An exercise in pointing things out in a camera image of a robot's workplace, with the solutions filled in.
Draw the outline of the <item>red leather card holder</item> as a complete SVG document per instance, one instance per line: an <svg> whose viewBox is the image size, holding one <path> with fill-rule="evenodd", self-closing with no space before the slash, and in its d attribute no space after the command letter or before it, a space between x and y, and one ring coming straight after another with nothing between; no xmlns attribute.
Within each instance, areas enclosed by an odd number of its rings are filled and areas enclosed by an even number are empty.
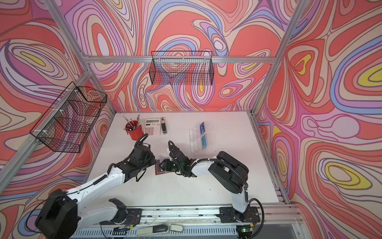
<svg viewBox="0 0 382 239"><path fill-rule="evenodd" d="M155 175L162 175L166 173L170 173L170 171L167 170L166 165L167 159L157 159L155 164Z"/></svg>

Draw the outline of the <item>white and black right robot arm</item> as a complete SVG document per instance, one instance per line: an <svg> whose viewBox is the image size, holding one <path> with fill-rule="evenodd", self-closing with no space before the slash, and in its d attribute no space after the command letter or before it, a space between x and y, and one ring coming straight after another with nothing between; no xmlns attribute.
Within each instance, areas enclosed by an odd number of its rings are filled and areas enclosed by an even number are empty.
<svg viewBox="0 0 382 239"><path fill-rule="evenodd" d="M159 163L163 171L187 178L211 175L231 193L232 206L221 207L216 215L222 223L257 224L264 220L258 212L264 213L260 201L248 198L249 169L243 163L225 151L212 158L190 159L172 141L168 142L167 151L169 158Z"/></svg>

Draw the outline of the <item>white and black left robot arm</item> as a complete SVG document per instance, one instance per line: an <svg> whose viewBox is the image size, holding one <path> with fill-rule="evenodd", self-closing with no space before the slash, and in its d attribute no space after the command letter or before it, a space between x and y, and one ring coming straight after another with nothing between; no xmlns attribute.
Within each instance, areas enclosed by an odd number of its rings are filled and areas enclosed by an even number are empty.
<svg viewBox="0 0 382 239"><path fill-rule="evenodd" d="M107 172L73 189L57 189L40 203L42 207L35 219L37 233L47 239L69 239L76 231L94 225L110 222L123 224L129 217L127 207L116 198L95 206L90 203L132 179L138 182L147 168L156 164L150 145L144 134L134 144L127 158L112 163Z"/></svg>

